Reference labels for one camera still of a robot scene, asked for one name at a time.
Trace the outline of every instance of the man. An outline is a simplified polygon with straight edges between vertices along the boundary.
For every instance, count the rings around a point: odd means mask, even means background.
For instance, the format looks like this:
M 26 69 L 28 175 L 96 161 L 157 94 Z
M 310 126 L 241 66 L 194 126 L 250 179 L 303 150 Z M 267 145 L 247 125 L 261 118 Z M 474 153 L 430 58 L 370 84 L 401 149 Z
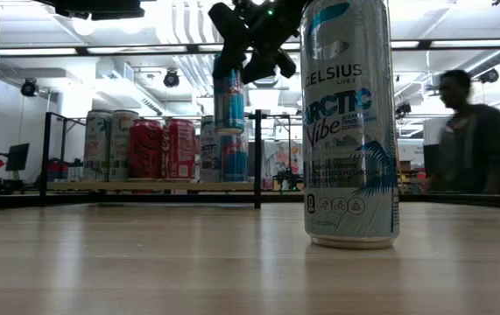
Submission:
M 462 70 L 440 77 L 440 98 L 455 111 L 440 135 L 433 188 L 460 193 L 500 192 L 500 111 L 469 104 L 471 78 Z

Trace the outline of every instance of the white can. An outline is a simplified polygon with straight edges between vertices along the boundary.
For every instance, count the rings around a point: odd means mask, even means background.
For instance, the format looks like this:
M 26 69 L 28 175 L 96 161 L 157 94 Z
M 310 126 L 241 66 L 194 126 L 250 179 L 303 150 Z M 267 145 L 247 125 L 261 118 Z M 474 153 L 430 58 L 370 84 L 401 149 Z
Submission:
M 109 135 L 111 111 L 90 110 L 86 117 L 84 142 L 84 181 L 103 182 L 109 179 Z
M 109 146 L 109 181 L 127 181 L 129 178 L 129 129 L 138 119 L 138 113 L 119 109 L 111 118 L 111 139 Z
M 215 132 L 215 118 L 201 121 L 201 183 L 220 183 L 222 178 L 221 136 Z
M 316 0 L 302 20 L 306 232 L 380 249 L 399 235 L 388 8 Z

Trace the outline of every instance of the aluminum can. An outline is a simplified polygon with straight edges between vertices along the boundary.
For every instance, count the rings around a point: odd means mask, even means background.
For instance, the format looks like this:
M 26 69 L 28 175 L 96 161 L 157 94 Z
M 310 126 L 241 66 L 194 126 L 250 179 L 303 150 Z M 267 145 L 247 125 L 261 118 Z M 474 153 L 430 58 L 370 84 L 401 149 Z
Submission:
M 109 136 L 111 135 L 109 110 L 90 110 L 86 117 L 84 141 L 84 172 L 82 179 L 104 182 L 109 179 Z
M 380 249 L 399 235 L 388 7 L 317 0 L 302 20 L 306 231 Z
M 158 179 L 162 127 L 160 122 L 137 119 L 130 128 L 130 179 Z
M 224 182 L 248 181 L 248 148 L 246 132 L 237 136 L 222 136 L 222 180 Z
M 215 65 L 220 55 L 215 56 Z M 243 133 L 242 75 L 239 68 L 230 70 L 222 79 L 214 79 L 215 130 L 218 135 L 239 135 Z
M 222 178 L 221 136 L 215 132 L 215 118 L 206 115 L 201 121 L 201 182 L 220 183 Z
M 126 181 L 129 178 L 129 129 L 138 119 L 132 110 L 114 110 L 111 118 L 111 138 L 109 145 L 109 181 Z
M 161 178 L 192 180 L 195 173 L 195 127 L 184 119 L 166 122 L 162 134 Z

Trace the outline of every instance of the red can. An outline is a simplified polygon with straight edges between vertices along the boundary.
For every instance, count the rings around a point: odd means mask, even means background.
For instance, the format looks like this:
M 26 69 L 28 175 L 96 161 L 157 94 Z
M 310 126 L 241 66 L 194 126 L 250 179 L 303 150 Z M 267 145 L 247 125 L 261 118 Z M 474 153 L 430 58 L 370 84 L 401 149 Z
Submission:
M 130 128 L 130 177 L 158 179 L 162 127 L 155 120 L 137 119 Z
M 161 178 L 190 180 L 195 172 L 195 127 L 193 122 L 172 119 L 162 130 Z

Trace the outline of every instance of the shelf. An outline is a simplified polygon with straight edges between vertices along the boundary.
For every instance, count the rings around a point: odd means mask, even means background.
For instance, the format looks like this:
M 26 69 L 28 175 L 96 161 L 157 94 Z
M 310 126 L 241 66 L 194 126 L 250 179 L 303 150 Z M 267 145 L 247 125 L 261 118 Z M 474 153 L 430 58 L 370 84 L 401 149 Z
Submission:
M 110 183 L 47 183 L 48 190 L 193 190 L 193 191 L 252 191 L 251 183 L 173 183 L 173 182 L 110 182 Z

